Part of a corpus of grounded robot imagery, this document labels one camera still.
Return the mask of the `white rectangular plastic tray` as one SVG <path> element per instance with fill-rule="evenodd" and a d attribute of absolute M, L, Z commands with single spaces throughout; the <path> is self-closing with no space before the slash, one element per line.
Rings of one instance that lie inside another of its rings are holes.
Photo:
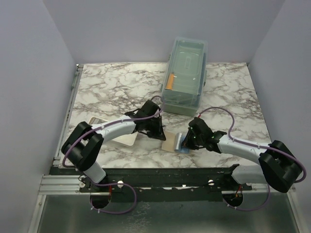
<path fill-rule="evenodd" d="M 126 147 L 131 147 L 134 145 L 134 142 L 137 138 L 138 132 L 135 132 L 133 134 L 125 134 L 119 137 L 116 137 L 112 139 L 111 141 L 114 142 L 115 144 L 120 144 Z"/>

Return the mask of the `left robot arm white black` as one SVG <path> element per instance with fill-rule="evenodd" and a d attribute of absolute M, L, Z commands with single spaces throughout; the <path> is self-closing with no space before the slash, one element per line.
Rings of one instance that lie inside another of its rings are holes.
<path fill-rule="evenodd" d="M 97 162 L 102 145 L 117 137 L 136 132 L 165 141 L 160 115 L 162 112 L 162 106 L 147 100 L 142 107 L 113 121 L 93 125 L 85 121 L 80 122 L 61 148 L 64 155 L 63 167 L 77 169 L 91 180 L 91 186 L 96 191 L 104 191 L 108 180 L 106 172 Z"/>

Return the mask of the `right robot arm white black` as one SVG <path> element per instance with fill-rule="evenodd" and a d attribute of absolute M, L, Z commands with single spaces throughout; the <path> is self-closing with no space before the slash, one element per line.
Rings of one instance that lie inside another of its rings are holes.
<path fill-rule="evenodd" d="M 229 190 L 235 190 L 244 183 L 267 183 L 276 191 L 286 193 L 304 173 L 302 165 L 283 142 L 275 140 L 264 144 L 233 138 L 226 132 L 212 131 L 198 117 L 189 123 L 180 146 L 231 154 L 253 162 L 253 166 L 237 166 L 224 177 L 224 186 Z"/>

